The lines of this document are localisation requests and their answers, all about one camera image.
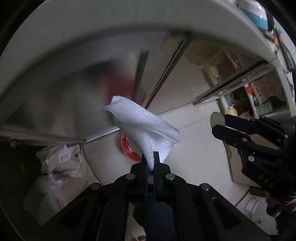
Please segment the white paper towel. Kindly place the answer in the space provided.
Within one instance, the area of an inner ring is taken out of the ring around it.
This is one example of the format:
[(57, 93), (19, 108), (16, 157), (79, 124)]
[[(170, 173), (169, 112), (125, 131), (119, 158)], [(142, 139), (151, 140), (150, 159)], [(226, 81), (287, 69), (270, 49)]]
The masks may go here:
[(116, 126), (144, 154), (150, 170), (154, 169), (154, 152), (159, 153), (163, 163), (180, 142), (178, 129), (128, 98), (113, 96), (111, 103), (99, 110), (113, 115)]

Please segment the white plastic bag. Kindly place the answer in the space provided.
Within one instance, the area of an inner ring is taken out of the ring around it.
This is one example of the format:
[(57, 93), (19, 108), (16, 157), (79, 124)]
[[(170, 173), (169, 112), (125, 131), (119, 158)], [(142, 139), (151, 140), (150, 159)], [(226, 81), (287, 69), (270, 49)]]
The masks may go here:
[(37, 152), (41, 173), (24, 200), (24, 208), (44, 225), (80, 193), (99, 180), (80, 145), (47, 147)]

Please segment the blue white bowl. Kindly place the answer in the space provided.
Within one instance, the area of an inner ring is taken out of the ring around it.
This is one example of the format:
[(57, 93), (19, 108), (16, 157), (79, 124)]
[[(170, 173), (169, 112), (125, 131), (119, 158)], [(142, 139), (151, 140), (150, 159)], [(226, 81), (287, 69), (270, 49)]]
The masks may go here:
[(260, 29), (268, 29), (268, 20), (264, 7), (257, 1), (240, 0), (238, 7)]

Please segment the red trash bin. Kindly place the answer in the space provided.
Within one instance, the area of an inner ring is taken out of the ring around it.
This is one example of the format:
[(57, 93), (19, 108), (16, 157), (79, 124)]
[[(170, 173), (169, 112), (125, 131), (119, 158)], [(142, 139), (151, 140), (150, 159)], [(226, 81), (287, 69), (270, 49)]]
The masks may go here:
[(125, 156), (128, 157), (130, 160), (136, 163), (139, 163), (141, 161), (141, 157), (131, 147), (124, 133), (122, 133), (120, 136), (120, 146)]

